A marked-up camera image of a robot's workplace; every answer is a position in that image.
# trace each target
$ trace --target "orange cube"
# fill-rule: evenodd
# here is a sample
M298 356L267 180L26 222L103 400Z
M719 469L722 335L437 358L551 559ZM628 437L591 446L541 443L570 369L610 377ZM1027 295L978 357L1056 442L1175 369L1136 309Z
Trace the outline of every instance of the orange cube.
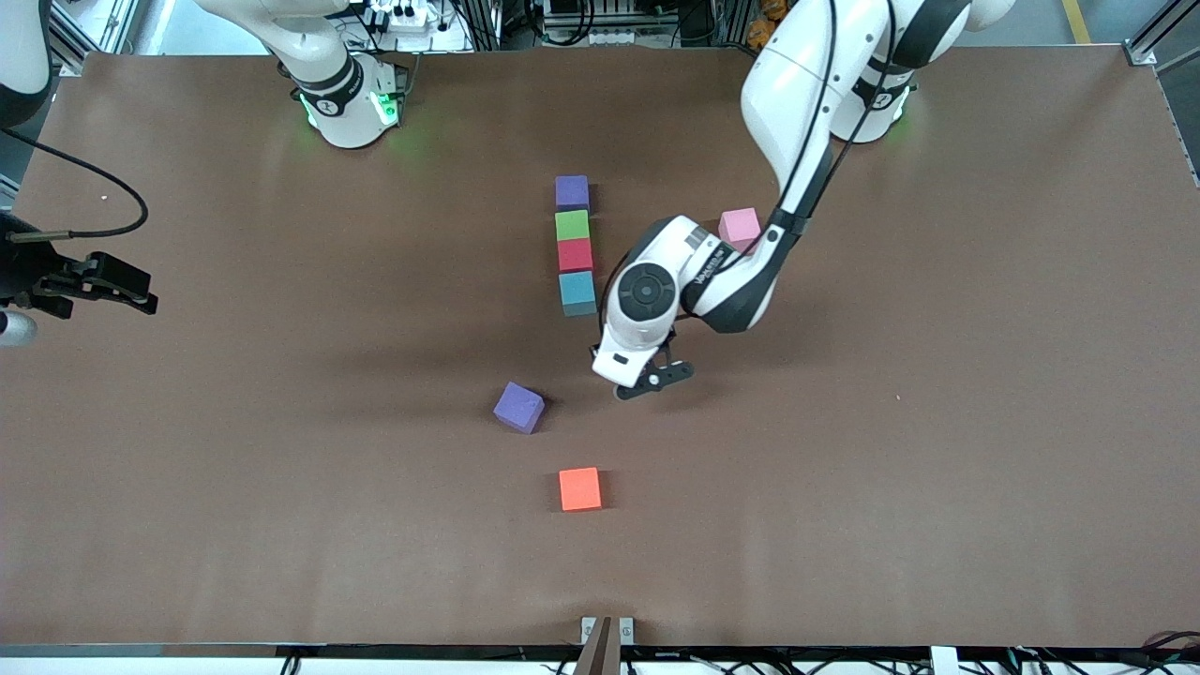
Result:
M558 489L563 510L600 508L600 470L594 466L559 471Z

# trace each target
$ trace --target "purple cube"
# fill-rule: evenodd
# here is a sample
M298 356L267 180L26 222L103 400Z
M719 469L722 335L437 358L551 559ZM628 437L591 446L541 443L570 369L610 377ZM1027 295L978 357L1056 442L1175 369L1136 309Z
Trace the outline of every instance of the purple cube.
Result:
M587 211L592 214L588 199L588 177L560 175L554 179L554 204L558 211Z
M500 395L500 402L496 404L497 419L508 424L522 434L533 434L541 411L546 410L546 401L529 389L509 382Z

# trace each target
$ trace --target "pink cube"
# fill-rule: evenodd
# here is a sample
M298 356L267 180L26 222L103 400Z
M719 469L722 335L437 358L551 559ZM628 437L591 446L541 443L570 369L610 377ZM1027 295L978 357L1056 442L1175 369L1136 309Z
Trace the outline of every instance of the pink cube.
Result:
M716 229L722 240L744 253L761 232L758 214L752 208L725 211L721 214L721 225Z

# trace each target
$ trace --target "green led light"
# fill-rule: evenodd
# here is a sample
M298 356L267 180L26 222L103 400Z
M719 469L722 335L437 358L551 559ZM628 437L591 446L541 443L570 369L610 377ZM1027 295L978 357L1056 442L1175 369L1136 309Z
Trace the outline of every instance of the green led light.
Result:
M312 106L308 104L308 100L304 97L304 94L300 95L300 102L304 103L304 109L308 113L308 124L316 127L317 120L312 118Z
M374 103L376 112L379 113L379 121L385 126L396 124L400 118L396 114L396 103L386 94L371 92L371 102Z

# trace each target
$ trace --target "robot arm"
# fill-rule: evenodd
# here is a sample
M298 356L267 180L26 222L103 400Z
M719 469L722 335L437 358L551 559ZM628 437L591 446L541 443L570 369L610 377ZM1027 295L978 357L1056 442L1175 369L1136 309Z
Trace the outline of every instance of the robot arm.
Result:
M34 117L50 92L49 14L50 0L0 0L0 129Z
M832 175L830 132L852 141L882 136L899 119L912 70L943 53L973 10L982 25L1010 5L797 4L742 88L742 115L775 172L779 202L746 255L682 215L656 222L630 251L611 281L601 341L593 350L593 370L617 384L617 396L656 392L691 375L690 364L671 362L668 351L679 309L718 333L752 328ZM667 353L662 366L653 363L660 352Z
M50 89L47 41L49 0L0 0L0 131L37 144L10 130L31 118ZM155 313L158 299L150 293L150 275L107 253L83 261L59 255L50 244L74 232L40 232L7 211L0 211L0 307L41 310L70 318L72 298L113 300L144 313ZM0 311L0 347L26 345L37 324L17 311Z
M338 148L361 148L400 121L406 74L370 54L346 49L324 17L348 0L197 0L263 41L288 71L308 123Z

